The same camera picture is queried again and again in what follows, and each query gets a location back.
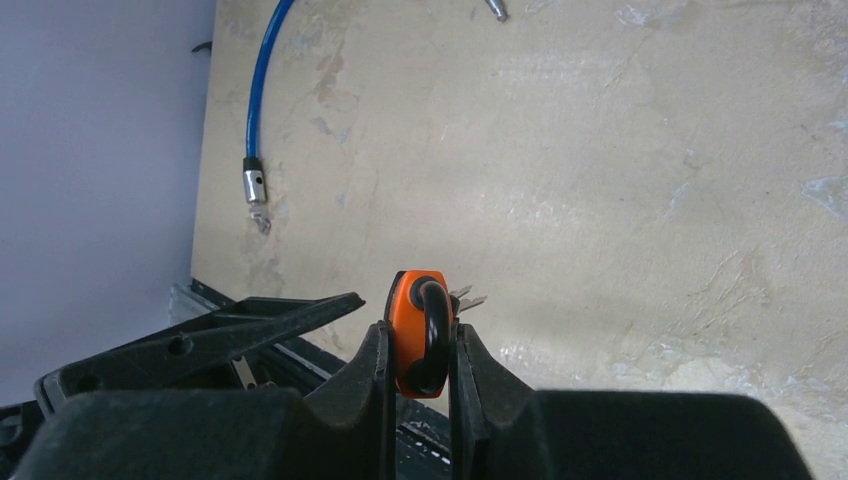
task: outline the orange padlock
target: orange padlock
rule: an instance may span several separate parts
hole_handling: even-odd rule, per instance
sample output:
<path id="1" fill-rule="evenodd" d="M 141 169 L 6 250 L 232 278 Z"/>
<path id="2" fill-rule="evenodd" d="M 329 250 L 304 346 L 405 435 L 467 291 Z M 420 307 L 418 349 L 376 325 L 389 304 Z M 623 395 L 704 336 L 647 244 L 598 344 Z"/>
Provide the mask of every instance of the orange padlock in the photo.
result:
<path id="1" fill-rule="evenodd" d="M 386 301 L 394 333 L 397 386 L 409 398 L 436 398 L 448 374 L 456 305 L 441 272 L 398 272 Z"/>

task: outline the silver key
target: silver key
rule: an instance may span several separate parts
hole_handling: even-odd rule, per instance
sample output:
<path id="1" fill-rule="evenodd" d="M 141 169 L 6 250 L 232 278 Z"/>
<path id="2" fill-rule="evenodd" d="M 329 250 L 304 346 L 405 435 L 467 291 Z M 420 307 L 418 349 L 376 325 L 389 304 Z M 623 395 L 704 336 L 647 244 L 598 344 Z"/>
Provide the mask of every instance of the silver key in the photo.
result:
<path id="1" fill-rule="evenodd" d="M 457 315 L 468 310 L 469 308 L 474 308 L 477 305 L 480 305 L 481 303 L 485 302 L 486 299 L 488 298 L 487 296 L 477 297 L 477 298 L 474 298 L 474 299 L 462 298 L 465 295 L 467 295 L 468 292 L 470 292 L 470 291 L 471 291 L 471 285 L 468 285 L 466 287 L 460 288 L 459 290 L 454 290 L 452 292 L 448 292 L 451 296 L 459 299 L 459 308 L 458 308 L 459 311 L 456 312 Z"/>

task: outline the blue cable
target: blue cable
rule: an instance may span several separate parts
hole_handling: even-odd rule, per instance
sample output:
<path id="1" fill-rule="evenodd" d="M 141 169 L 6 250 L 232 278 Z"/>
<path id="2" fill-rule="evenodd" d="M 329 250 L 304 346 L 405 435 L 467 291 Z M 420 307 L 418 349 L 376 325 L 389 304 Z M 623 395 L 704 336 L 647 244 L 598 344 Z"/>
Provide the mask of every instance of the blue cable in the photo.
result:
<path id="1" fill-rule="evenodd" d="M 274 41 L 277 33 L 286 19 L 294 0 L 281 0 L 271 16 L 265 37 L 259 47 L 259 56 L 256 59 L 256 69 L 253 70 L 253 82 L 250 84 L 250 102 L 247 105 L 247 134 L 245 135 L 245 149 L 248 157 L 259 156 L 259 111 L 262 108 L 262 89 L 265 86 L 265 72 L 268 71 L 268 62 L 271 60 L 271 50 L 274 49 Z"/>

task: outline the silver metal ferrule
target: silver metal ferrule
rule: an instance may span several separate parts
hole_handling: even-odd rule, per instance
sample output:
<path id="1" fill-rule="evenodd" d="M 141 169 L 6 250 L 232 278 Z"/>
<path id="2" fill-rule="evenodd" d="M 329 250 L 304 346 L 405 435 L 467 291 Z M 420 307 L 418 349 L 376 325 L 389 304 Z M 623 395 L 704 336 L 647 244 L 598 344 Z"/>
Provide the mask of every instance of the silver metal ferrule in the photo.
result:
<path id="1" fill-rule="evenodd" d="M 498 18 L 498 21 L 503 23 L 507 19 L 506 7 L 501 0 L 486 0 L 486 5 L 492 10 L 492 13 Z"/>
<path id="2" fill-rule="evenodd" d="M 244 199 L 253 205 L 265 203 L 268 197 L 265 195 L 265 177 L 261 170 L 245 170 L 242 173 L 244 179 Z"/>

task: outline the gray wall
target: gray wall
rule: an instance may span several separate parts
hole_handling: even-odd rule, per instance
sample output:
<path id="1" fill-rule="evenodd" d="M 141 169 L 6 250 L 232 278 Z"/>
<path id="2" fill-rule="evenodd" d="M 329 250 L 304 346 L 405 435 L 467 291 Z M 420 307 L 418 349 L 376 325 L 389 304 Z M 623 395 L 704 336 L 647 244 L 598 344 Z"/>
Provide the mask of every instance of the gray wall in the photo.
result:
<path id="1" fill-rule="evenodd" d="M 214 0 L 0 2 L 0 405 L 167 325 Z"/>

